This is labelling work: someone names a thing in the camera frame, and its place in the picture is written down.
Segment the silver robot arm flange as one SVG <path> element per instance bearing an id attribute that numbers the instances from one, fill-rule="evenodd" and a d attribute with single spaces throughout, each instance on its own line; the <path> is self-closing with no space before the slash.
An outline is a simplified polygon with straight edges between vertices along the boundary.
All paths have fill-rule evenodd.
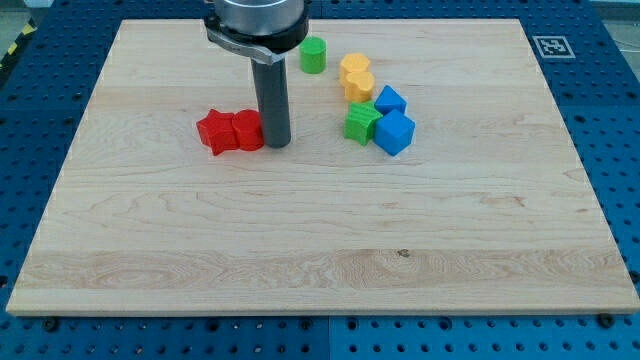
<path id="1" fill-rule="evenodd" d="M 304 0 L 215 0 L 203 21 L 210 42 L 264 65 L 286 58 L 306 37 Z"/>

